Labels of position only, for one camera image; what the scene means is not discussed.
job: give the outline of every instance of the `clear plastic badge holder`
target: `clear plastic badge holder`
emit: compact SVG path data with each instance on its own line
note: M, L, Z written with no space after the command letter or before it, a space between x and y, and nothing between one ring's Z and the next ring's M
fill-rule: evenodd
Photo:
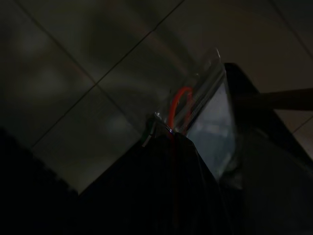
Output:
M216 179L235 149L235 125L226 72L217 49L177 87L156 115L195 144Z

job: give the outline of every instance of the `dark fabric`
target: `dark fabric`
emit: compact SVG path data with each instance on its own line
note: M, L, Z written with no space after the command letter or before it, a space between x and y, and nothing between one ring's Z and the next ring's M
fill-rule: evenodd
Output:
M190 140L161 136L136 153L81 196L80 232L231 234L219 187Z

